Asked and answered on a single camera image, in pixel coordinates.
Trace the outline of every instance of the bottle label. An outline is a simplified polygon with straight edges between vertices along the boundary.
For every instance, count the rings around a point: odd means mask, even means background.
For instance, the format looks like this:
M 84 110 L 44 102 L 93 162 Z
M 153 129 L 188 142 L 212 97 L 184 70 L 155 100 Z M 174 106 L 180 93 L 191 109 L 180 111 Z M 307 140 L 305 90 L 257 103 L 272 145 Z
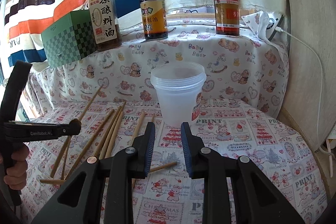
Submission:
M 164 0 L 148 0 L 140 3 L 145 34 L 167 32 L 167 17 Z
M 193 108 L 193 112 L 191 114 L 191 120 L 195 120 L 197 119 L 197 117 L 200 114 L 200 106 L 201 106 L 201 99 L 202 99 L 202 92 L 200 92 L 199 94 L 197 94 L 196 96 L 196 105 Z
M 88 0 L 96 43 L 117 38 L 111 0 Z
M 239 29 L 238 0 L 214 0 L 216 11 L 216 29 L 232 31 Z

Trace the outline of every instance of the tablecloth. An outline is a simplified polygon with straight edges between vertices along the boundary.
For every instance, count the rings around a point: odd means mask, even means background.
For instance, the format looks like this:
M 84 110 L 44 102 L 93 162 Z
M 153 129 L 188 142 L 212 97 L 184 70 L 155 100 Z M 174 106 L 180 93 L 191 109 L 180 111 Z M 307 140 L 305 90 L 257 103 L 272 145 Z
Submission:
M 72 138 L 66 174 L 107 113 L 120 104 L 98 102 L 90 106 L 82 120 L 80 135 Z M 44 117 L 38 118 L 37 121 L 68 123 L 78 117 L 85 106 L 86 103 L 63 103 Z M 152 167 L 173 161 L 176 161 L 177 165 L 151 173 L 144 180 L 137 180 L 133 191 L 134 223 L 201 223 L 203 180 L 191 180 L 188 177 L 180 128 L 170 127 L 164 123 L 158 102 L 140 101 L 126 104 L 125 116 L 112 155 L 128 146 L 127 143 L 131 139 L 142 111 L 147 115 L 142 124 L 141 134 L 144 133 L 147 122 L 153 115 L 156 116 Z M 205 146 L 218 151 L 223 156 L 231 158 L 248 156 L 296 208 L 305 223 L 314 223 L 326 208 L 326 191 L 313 155 L 300 134 L 288 126 L 239 99 L 203 99 L 199 118 L 191 129 L 194 135 L 203 139 Z M 102 133 L 82 161 L 92 155 L 101 135 Z M 41 184 L 39 180 L 49 178 L 53 163 L 65 139 L 62 137 L 58 140 L 29 144 L 31 152 L 28 163 L 28 183 L 22 191 L 24 223 L 30 223 L 59 188 Z M 62 168 L 59 167 L 55 178 L 60 178 L 61 171 Z M 235 223 L 230 181 L 228 181 L 228 187 L 232 222 Z M 101 208 L 101 223 L 103 223 L 105 200 L 106 188 Z
M 237 98 L 277 117 L 289 71 L 280 42 L 262 41 L 246 28 L 239 37 L 216 35 L 213 19 L 169 20 L 168 25 L 168 39 L 146 42 L 138 25 L 122 32 L 119 48 L 31 74 L 24 94 L 40 114 L 64 101 L 89 101 L 102 85 L 99 101 L 157 100 L 151 70 L 191 61 L 205 68 L 204 99 Z

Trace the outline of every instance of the finger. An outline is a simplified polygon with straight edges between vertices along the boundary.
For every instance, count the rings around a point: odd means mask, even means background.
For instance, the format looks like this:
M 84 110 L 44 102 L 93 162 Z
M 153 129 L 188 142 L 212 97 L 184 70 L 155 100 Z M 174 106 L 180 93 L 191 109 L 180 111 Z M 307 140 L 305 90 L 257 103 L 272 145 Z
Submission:
M 21 177 L 11 177 L 11 176 L 5 176 L 3 180 L 7 185 L 18 185 L 24 181 L 26 181 L 27 173 L 25 172 Z
M 12 154 L 12 159 L 17 161 L 24 161 L 29 155 L 29 148 L 25 144 L 18 151 Z
M 18 161 L 15 166 L 7 168 L 7 175 L 10 177 L 21 177 L 28 169 L 27 161 Z
M 20 184 L 17 185 L 10 185 L 10 188 L 13 190 L 22 190 L 26 186 L 27 182 L 21 182 Z

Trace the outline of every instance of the white cable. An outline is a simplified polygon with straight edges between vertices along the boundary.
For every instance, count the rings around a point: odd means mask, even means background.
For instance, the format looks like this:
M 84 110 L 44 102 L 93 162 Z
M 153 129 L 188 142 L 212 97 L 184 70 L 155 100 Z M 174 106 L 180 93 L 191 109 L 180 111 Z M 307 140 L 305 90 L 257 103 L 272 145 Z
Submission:
M 280 27 L 276 27 L 275 30 L 277 32 L 284 32 L 285 34 L 289 35 L 290 37 L 293 37 L 294 39 L 296 39 L 297 41 L 299 41 L 301 44 L 305 45 L 308 49 L 310 49 L 317 57 L 319 63 L 320 63 L 320 67 L 321 67 L 321 90 L 320 90 L 320 101 L 319 101 L 319 109 L 318 109 L 318 113 L 317 113 L 317 124 L 316 124 L 316 130 L 317 130 L 317 142 L 320 143 L 320 132 L 319 132 L 319 124 L 320 124 L 320 111 L 321 111 L 321 101 L 322 101 L 322 90 L 323 90 L 323 66 L 322 66 L 322 62 L 320 57 L 318 56 L 318 54 L 315 52 L 315 50 L 310 47 L 308 44 L 306 44 L 305 42 L 301 41 L 300 39 L 298 39 L 297 37 L 291 35 L 290 33 L 286 32 L 285 30 L 283 30 Z M 321 146 L 319 146 L 319 150 L 326 155 L 331 155 L 334 159 L 335 155 L 333 153 L 327 152 L 325 150 L 323 150 L 323 148 Z

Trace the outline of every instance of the translucent plastic cup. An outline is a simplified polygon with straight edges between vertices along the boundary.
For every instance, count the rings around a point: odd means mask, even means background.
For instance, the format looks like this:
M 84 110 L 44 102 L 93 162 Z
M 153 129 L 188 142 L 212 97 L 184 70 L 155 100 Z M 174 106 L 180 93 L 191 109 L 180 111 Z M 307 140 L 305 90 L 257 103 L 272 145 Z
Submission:
M 206 78 L 204 67 L 192 62 L 168 63 L 152 70 L 151 83 L 165 123 L 180 128 L 183 122 L 196 122 Z

